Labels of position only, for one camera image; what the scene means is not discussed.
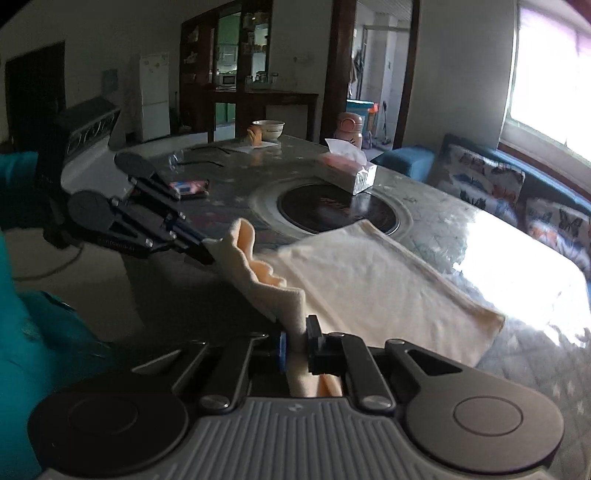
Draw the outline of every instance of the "wooden counter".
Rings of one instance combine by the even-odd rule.
[[[306,105],[308,117],[306,140],[314,139],[316,103],[318,94],[282,92],[279,90],[240,90],[240,89],[186,89],[186,100],[181,104],[181,114],[186,124],[195,132],[207,132],[207,140],[213,142],[216,128],[216,103],[236,105],[236,136],[245,137],[246,130],[255,120],[267,118],[268,105]]]

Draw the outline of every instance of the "blue sofa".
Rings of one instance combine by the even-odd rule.
[[[495,148],[481,147],[467,140],[447,134],[443,138],[440,154],[450,144],[465,147],[486,158],[516,166],[525,172],[525,183],[521,189],[518,203],[525,205],[529,198],[543,198],[571,207],[591,216],[591,202],[574,190],[555,180],[541,170]],[[429,173],[437,154],[423,147],[405,147],[385,152],[372,160],[373,163],[400,172],[413,180],[428,183]]]

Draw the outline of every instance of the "tissue box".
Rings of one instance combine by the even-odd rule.
[[[377,169],[377,165],[368,163],[356,175],[353,175],[351,172],[327,165],[320,159],[314,166],[314,174],[324,181],[332,183],[353,195],[357,195],[374,184]]]

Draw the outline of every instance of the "metal screw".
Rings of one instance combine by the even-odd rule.
[[[392,406],[392,402],[382,395],[369,395],[360,401],[361,406],[366,410],[384,411]]]
[[[205,395],[201,398],[201,406],[208,410],[223,410],[230,406],[230,400],[223,395]]]

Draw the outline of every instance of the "plastic bin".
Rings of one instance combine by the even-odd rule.
[[[363,100],[347,100],[347,111],[350,113],[356,113],[363,118],[363,132],[367,131],[368,112],[373,107],[373,102],[365,102]]]

